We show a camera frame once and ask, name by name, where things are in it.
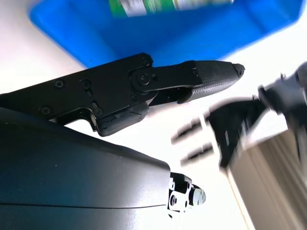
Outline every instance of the green label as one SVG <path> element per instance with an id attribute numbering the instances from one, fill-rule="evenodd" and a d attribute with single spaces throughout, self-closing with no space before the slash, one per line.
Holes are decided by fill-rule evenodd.
<path id="1" fill-rule="evenodd" d="M 196 9 L 209 3 L 232 3 L 233 0 L 109 0 L 114 15 L 128 17 L 161 11 Z"/>

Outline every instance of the screw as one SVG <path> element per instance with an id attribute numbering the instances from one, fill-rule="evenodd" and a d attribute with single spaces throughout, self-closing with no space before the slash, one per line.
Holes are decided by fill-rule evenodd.
<path id="1" fill-rule="evenodd" d="M 62 80 L 56 80 L 54 82 L 54 87 L 58 88 L 58 89 L 61 89 L 64 87 L 64 82 Z"/>
<path id="2" fill-rule="evenodd" d="M 95 117 L 101 117 L 102 114 L 103 114 L 103 110 L 101 108 L 95 108 L 93 110 L 93 113 L 94 113 Z"/>
<path id="3" fill-rule="evenodd" d="M 176 197 L 172 195 L 170 205 L 173 206 L 176 203 L 176 200 L 177 200 Z"/>
<path id="4" fill-rule="evenodd" d="M 193 74 L 198 77 L 198 72 L 196 70 L 193 71 Z"/>
<path id="5" fill-rule="evenodd" d="M 89 90 L 91 88 L 91 83 L 88 80 L 81 81 L 81 84 L 84 86 L 85 90 Z"/>
<path id="6" fill-rule="evenodd" d="M 284 73 L 281 73 L 281 74 L 280 74 L 280 78 L 281 78 L 281 80 L 283 81 L 283 80 L 286 79 L 286 75 L 285 75 Z"/>
<path id="7" fill-rule="evenodd" d="M 44 106 L 44 107 L 41 109 L 41 113 L 42 113 L 43 115 L 48 115 L 48 114 L 50 114 L 50 112 L 51 112 L 51 108 L 50 108 L 49 106 Z"/>
<path id="8" fill-rule="evenodd" d="M 138 80 L 141 85 L 148 85 L 150 81 L 147 74 L 142 74 L 138 76 Z"/>
<path id="9" fill-rule="evenodd" d="M 149 66 L 150 65 L 150 61 L 147 58 L 143 58 L 143 66 Z"/>

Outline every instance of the blue plastic bin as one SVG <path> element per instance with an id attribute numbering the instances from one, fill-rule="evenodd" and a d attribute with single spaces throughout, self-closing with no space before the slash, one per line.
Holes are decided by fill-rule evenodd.
<path id="1" fill-rule="evenodd" d="M 154 65 L 219 59 L 300 16 L 304 0 L 233 4 L 141 17 L 114 17 L 108 0 L 44 0 L 31 20 L 86 67 L 141 52 Z"/>

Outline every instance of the textured grip pad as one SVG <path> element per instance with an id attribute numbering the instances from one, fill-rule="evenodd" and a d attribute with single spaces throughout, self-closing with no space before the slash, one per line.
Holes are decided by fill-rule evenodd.
<path id="1" fill-rule="evenodd" d="M 190 95 L 181 98 L 184 103 L 225 90 L 236 83 L 244 74 L 244 66 L 225 61 L 195 61 L 198 76 L 203 85 L 194 88 Z"/>

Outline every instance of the white surface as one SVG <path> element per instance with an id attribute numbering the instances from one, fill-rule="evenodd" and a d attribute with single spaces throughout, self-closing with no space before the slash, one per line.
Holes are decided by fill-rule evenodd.
<path id="1" fill-rule="evenodd" d="M 83 69 L 31 24 L 27 14 L 33 2 L 36 0 L 0 1 L 0 93 Z M 214 141 L 210 129 L 176 146 L 170 144 L 170 138 L 178 128 L 208 111 L 217 102 L 234 97 L 251 97 L 257 94 L 259 85 L 273 82 L 281 72 L 290 75 L 306 61 L 306 22 L 307 17 L 304 14 L 296 25 L 226 58 L 227 61 L 241 63 L 246 67 L 243 78 L 231 88 L 188 104 L 160 109 L 159 113 L 149 115 L 141 123 L 104 138 L 168 162 L 173 171 L 185 173 L 205 190 L 206 203 L 187 213 L 182 220 L 174 221 L 175 229 L 184 226 L 200 229 L 246 229 L 228 180 L 219 171 L 218 154 L 212 154 L 188 167 L 180 167 L 179 160 L 183 156 L 206 142 Z M 260 124 L 262 129 L 255 130 L 253 141 L 286 129 L 283 117 L 270 114 L 264 119 Z M 100 138 L 85 121 L 73 123 L 69 127 Z"/>

